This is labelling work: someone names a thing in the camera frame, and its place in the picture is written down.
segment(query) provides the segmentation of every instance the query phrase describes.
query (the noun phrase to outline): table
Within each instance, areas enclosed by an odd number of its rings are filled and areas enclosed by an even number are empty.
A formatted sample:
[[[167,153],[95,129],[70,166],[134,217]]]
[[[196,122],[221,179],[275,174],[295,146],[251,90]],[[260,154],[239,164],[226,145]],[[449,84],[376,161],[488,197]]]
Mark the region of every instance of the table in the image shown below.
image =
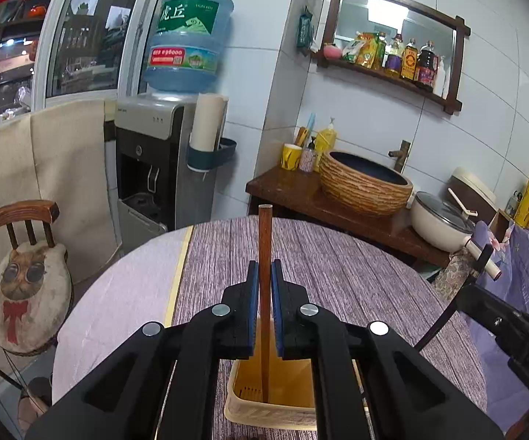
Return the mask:
[[[116,262],[87,291],[58,335],[53,401],[143,323],[164,322],[172,293],[172,323],[177,325],[219,302],[226,286],[245,281],[249,260],[258,257],[257,217],[212,221],[196,225],[189,236],[190,232],[182,229],[151,240]],[[184,258],[180,253],[187,240]],[[384,320],[412,344],[444,308],[430,285],[407,265],[364,241],[316,224],[273,219],[272,256],[283,262],[288,281],[307,288],[311,302],[361,326]],[[184,266],[179,259],[185,260]],[[486,408],[479,356],[457,314],[422,354],[478,407]],[[230,368],[231,361],[220,363],[214,439],[259,433],[267,439],[316,438],[311,432],[264,431],[227,421],[223,406]]]
[[[274,167],[248,182],[246,192],[436,266],[445,268],[450,261],[448,253],[415,233],[407,208],[391,216],[359,213],[324,194],[318,173]]]

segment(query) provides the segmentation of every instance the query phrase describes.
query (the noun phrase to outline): ceiling light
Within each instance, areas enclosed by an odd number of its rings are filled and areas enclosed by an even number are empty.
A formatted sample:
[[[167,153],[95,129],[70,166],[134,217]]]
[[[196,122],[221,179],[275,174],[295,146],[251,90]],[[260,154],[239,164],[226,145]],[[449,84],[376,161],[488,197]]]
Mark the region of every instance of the ceiling light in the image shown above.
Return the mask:
[[[385,0],[368,0],[368,21],[395,28],[398,33],[403,28],[409,9]]]

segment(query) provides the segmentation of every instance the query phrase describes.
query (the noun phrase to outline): water bottle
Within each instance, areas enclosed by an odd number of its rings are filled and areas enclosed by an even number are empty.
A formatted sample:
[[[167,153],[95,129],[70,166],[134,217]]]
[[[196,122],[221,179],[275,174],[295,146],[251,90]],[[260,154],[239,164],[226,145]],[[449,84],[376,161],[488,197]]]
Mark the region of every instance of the water bottle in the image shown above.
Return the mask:
[[[163,0],[144,80],[167,92],[209,92],[234,9],[232,0]]]

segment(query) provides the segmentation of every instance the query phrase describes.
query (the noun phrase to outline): cat cushion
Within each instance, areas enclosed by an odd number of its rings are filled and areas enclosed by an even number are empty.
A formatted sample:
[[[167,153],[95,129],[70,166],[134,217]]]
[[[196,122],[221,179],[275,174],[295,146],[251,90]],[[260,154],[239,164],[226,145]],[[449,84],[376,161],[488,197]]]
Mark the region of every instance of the cat cushion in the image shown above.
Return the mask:
[[[22,243],[0,263],[0,346],[14,354],[38,351],[69,313],[73,287],[63,245]]]

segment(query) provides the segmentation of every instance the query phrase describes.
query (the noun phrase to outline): yellow bottle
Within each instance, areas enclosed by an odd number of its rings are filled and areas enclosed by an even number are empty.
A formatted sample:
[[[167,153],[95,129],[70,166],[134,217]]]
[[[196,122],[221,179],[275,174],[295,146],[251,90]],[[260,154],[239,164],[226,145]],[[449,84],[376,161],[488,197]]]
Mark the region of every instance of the yellow bottle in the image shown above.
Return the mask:
[[[334,118],[330,117],[330,125],[319,131],[315,138],[315,165],[313,169],[316,172],[320,171],[321,154],[328,149],[334,148],[337,136],[338,133],[334,130]]]

